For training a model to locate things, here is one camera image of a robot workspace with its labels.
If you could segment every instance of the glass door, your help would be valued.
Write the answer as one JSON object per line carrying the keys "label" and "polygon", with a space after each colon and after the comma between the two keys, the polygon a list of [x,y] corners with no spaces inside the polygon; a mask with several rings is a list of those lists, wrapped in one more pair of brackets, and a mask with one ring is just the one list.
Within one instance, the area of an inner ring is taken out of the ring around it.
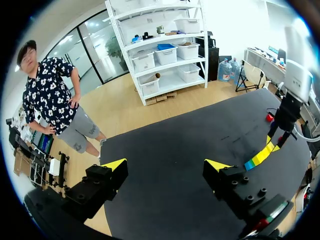
{"label": "glass door", "polygon": [[[101,86],[101,81],[93,68],[86,50],[80,40],[78,30],[72,30],[48,54],[47,58],[59,57],[74,65],[79,72],[81,95]],[[63,81],[72,95],[75,94],[70,77],[63,76]]]}
{"label": "glass door", "polygon": [[104,83],[129,72],[107,11],[81,24],[79,30]]}

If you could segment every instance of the hand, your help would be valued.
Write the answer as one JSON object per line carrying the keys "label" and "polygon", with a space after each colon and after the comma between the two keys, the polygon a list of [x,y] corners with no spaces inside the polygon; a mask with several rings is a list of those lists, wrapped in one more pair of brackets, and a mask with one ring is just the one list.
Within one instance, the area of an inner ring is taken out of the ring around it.
{"label": "hand", "polygon": [[71,108],[73,109],[74,107],[78,107],[79,101],[80,101],[81,95],[80,94],[76,94],[74,95],[72,98],[70,98],[69,102],[71,102]]}
{"label": "hand", "polygon": [[55,128],[56,127],[54,127],[54,126],[50,126],[50,123],[49,123],[48,126],[46,126],[44,128],[44,134],[46,134],[46,135],[55,134],[56,133]]}

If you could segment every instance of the glasses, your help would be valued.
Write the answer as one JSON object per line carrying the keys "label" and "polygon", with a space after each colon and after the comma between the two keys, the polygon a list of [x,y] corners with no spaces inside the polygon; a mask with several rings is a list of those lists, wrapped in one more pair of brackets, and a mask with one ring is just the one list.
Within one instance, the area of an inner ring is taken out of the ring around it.
{"label": "glasses", "polygon": [[31,50],[27,51],[26,54],[25,54],[25,55],[23,56],[23,58],[22,58],[21,64],[26,64],[27,61],[28,61],[28,59],[29,59],[29,57],[30,57],[35,51],[36,51],[36,50],[34,50],[34,49],[31,49]]}

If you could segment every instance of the man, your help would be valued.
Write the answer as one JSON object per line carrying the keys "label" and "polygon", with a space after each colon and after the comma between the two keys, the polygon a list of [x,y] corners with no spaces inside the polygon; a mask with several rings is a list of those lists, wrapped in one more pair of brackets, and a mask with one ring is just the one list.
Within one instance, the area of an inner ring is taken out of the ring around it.
{"label": "man", "polygon": [[[37,45],[30,40],[17,57],[20,70],[28,75],[22,104],[30,128],[44,134],[56,134],[79,153],[85,151],[100,158],[99,151],[86,139],[101,141],[106,136],[79,106],[81,98],[78,70],[61,58],[46,58],[37,62]],[[70,77],[75,95],[72,97],[61,76]],[[47,127],[35,121],[34,109],[48,123]]]}

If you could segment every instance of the black floral shirt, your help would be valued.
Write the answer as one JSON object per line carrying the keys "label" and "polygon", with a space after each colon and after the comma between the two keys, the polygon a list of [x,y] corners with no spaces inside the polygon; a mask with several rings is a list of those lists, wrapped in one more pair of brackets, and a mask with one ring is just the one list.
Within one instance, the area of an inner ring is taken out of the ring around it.
{"label": "black floral shirt", "polygon": [[70,77],[74,66],[61,58],[46,58],[39,62],[36,78],[28,77],[22,105],[26,113],[26,123],[35,120],[35,111],[60,135],[72,122],[77,107],[71,108],[71,93],[61,76]]}

